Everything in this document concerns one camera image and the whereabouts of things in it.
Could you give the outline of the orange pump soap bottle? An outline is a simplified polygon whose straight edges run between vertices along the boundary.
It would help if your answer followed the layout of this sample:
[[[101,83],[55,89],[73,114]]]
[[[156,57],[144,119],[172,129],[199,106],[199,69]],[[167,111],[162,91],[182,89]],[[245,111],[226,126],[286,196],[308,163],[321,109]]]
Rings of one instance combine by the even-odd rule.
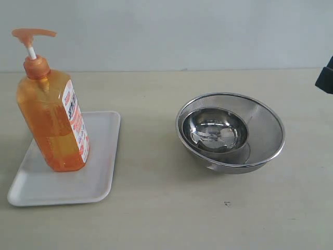
[[[77,171],[86,164],[89,137],[71,77],[50,69],[46,58],[35,53],[36,35],[55,37],[44,29],[14,29],[12,35],[26,47],[25,77],[16,99],[46,163],[56,172]]]

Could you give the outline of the steel mesh strainer bowl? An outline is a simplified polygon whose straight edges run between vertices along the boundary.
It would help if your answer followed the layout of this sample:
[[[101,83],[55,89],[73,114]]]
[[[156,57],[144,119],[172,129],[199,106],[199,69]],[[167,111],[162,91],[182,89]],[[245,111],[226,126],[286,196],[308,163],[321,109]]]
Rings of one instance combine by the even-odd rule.
[[[185,139],[181,128],[184,119],[200,108],[223,108],[240,116],[248,126],[249,138],[243,148],[233,153],[214,154],[195,149]],[[236,93],[208,93],[186,103],[175,119],[177,135],[184,147],[200,165],[226,174],[253,172],[281,152],[285,143],[285,129],[279,116],[260,101]]]

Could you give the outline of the small shiny steel bowl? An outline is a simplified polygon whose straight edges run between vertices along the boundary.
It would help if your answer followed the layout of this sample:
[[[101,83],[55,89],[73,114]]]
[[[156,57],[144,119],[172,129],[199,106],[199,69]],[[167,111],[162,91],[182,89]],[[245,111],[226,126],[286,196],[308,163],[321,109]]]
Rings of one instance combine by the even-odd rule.
[[[206,153],[228,154],[240,150],[249,138],[245,121],[223,108],[200,108],[183,121],[181,131],[195,149]]]

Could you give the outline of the white rectangular plastic tray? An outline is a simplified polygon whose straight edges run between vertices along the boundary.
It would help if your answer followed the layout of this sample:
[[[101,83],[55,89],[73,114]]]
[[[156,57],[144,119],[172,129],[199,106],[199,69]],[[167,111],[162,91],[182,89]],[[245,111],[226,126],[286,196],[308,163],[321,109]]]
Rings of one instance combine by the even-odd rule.
[[[7,194],[13,206],[95,203],[110,192],[121,116],[116,111],[84,112],[90,140],[86,165],[73,172],[54,172],[32,141]]]

